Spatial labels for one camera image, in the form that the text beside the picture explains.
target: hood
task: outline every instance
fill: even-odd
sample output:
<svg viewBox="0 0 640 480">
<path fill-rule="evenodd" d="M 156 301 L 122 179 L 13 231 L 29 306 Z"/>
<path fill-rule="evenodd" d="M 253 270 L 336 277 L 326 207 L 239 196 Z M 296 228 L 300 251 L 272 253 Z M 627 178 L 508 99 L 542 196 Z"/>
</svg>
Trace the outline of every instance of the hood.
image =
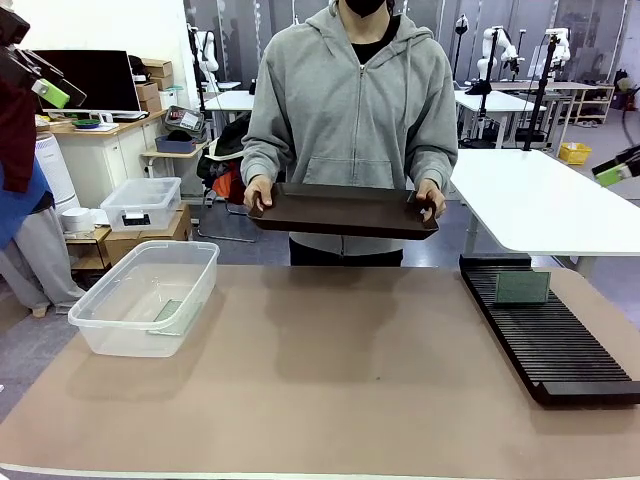
<svg viewBox="0 0 640 480">
<path fill-rule="evenodd" d="M 324 38 L 343 39 L 348 42 L 347 32 L 338 14 L 338 0 L 333 0 L 329 7 L 309 18 L 306 23 L 318 30 Z M 406 47 L 409 40 L 412 40 L 411 43 L 416 45 L 427 39 L 433 39 L 433 32 L 427 27 L 416 27 L 416 24 L 403 14 L 398 34 L 391 43 L 397 48 L 402 44 Z"/>
</svg>

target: gray partition wall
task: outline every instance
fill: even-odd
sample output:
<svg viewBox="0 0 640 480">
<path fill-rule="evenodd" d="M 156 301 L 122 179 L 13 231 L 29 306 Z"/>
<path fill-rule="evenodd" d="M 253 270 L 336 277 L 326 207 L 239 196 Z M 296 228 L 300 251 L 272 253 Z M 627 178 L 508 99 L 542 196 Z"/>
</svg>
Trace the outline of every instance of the gray partition wall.
<svg viewBox="0 0 640 480">
<path fill-rule="evenodd" d="M 396 11 L 405 11 L 418 25 L 433 30 L 453 63 L 457 45 L 455 21 L 461 14 L 470 29 L 462 38 L 456 79 L 478 76 L 484 29 L 502 25 L 517 46 L 520 29 L 526 29 L 520 56 L 525 58 L 518 78 L 526 79 L 536 47 L 551 26 L 572 31 L 573 59 L 564 79 L 606 80 L 615 71 L 616 45 L 622 32 L 628 0 L 396 0 Z M 273 35 L 293 23 L 294 6 L 300 22 L 313 16 L 328 0 L 184 0 L 188 19 L 201 30 L 215 32 L 219 80 L 241 81 L 248 88 L 256 78 L 262 53 Z M 507 78 L 508 70 L 493 72 Z"/>
</svg>

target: dark brown tray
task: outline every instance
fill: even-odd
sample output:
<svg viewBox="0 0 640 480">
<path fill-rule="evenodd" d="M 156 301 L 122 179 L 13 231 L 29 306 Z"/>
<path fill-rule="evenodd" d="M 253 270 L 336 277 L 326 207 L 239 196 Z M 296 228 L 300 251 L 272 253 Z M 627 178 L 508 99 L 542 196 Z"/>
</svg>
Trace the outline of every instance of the dark brown tray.
<svg viewBox="0 0 640 480">
<path fill-rule="evenodd" d="M 422 221 L 429 204 L 410 191 L 278 183 L 272 199 L 271 208 L 249 213 L 264 230 L 402 240 L 424 240 L 438 231 L 435 218 Z"/>
</svg>

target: black drying rack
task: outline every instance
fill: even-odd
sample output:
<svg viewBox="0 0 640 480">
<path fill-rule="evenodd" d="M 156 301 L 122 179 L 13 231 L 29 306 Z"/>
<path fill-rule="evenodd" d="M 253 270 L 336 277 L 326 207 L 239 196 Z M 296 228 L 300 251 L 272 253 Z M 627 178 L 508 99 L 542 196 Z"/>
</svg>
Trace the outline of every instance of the black drying rack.
<svg viewBox="0 0 640 480">
<path fill-rule="evenodd" d="M 545 406 L 640 403 L 640 382 L 611 357 L 553 293 L 544 305 L 496 306 L 501 272 L 531 271 L 531 258 L 461 256 L 460 271 L 531 396 Z"/>
</svg>

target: monitor screen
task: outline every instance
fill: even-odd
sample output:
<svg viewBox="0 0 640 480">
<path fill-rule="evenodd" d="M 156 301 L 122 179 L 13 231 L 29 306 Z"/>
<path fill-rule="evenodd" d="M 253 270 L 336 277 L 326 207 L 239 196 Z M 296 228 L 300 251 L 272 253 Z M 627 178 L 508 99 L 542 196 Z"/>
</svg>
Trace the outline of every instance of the monitor screen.
<svg viewBox="0 0 640 480">
<path fill-rule="evenodd" d="M 138 94 L 127 52 L 115 50 L 38 50 L 64 78 L 87 94 L 80 107 L 69 109 L 137 112 Z M 43 110 L 56 107 L 41 100 Z"/>
</svg>

